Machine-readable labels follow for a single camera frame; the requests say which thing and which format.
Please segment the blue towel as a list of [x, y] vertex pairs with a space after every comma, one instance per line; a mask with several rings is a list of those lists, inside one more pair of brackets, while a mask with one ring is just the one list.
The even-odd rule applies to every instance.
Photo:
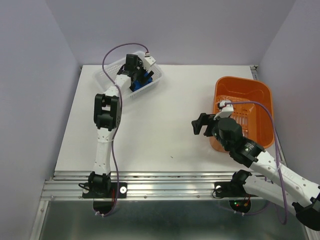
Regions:
[[146, 85], [150, 84], [150, 83], [153, 81], [153, 78], [152, 78], [152, 81], [151, 81], [150, 83], [148, 83], [148, 84], [140, 84], [140, 77], [141, 77], [141, 75], [138, 76], [138, 77], [136, 78], [136, 80], [134, 80], [134, 81], [131, 83], [129, 89], [130, 89], [132, 92], [136, 92], [137, 90], [141, 89], [142, 87], [145, 87]]

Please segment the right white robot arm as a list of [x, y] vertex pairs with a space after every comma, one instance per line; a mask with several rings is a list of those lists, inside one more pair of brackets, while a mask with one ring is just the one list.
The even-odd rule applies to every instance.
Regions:
[[233, 118], [201, 113], [191, 124], [195, 135], [199, 135], [201, 128], [206, 126], [204, 136], [214, 137], [234, 161], [271, 181], [268, 183], [240, 170], [236, 173], [238, 178], [230, 182], [233, 194], [246, 192], [264, 198], [294, 214], [306, 227], [319, 231], [319, 184], [278, 163], [262, 146], [244, 137], [241, 125]]

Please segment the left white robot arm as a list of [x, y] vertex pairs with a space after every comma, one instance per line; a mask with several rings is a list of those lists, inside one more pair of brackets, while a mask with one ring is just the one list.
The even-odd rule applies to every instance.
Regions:
[[156, 60], [146, 53], [143, 58], [127, 54], [113, 85], [94, 98], [93, 121], [97, 128], [97, 148], [93, 169], [86, 183], [80, 183], [85, 199], [109, 198], [116, 193], [111, 182], [111, 156], [115, 133], [122, 117], [122, 92], [136, 91], [152, 81], [151, 67]]

